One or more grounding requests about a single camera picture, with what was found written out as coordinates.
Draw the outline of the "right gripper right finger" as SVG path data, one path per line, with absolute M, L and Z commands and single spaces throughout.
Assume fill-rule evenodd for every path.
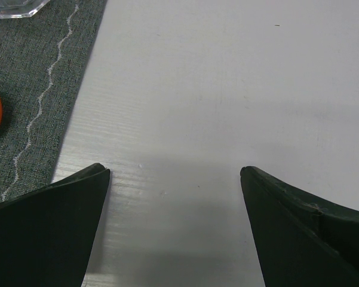
M 240 177 L 266 286 L 359 286 L 359 211 L 253 166 Z

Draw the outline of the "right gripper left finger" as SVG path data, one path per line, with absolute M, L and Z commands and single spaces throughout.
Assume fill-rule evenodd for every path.
M 95 163 L 0 203 L 0 286 L 81 286 L 109 182 Z

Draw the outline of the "dark grey cloth placemat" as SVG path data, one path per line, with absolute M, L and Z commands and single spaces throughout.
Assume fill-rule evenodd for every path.
M 105 6 L 50 1 L 0 20 L 0 202 L 51 181 Z

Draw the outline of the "clear plastic cup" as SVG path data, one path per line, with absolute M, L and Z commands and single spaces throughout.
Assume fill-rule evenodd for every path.
M 0 19 L 28 18 L 50 0 L 0 0 Z

